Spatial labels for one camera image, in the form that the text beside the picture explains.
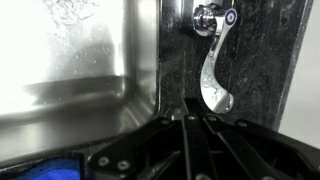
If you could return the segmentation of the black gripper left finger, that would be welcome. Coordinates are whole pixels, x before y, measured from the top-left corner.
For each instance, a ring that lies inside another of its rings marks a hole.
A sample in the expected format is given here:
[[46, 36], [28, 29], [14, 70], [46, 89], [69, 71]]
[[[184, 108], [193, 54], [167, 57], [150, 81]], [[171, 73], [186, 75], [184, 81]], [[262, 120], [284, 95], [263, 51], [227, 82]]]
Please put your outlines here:
[[186, 180], [181, 121], [158, 118], [91, 156], [90, 180]]

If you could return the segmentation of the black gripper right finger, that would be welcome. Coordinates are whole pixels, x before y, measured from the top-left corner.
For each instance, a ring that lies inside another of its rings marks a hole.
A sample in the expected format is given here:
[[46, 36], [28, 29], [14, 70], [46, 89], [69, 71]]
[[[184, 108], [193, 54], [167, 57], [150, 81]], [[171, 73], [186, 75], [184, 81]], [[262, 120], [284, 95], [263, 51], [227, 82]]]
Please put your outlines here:
[[211, 180], [320, 180], [320, 150], [243, 119], [230, 125], [183, 100], [187, 177]]

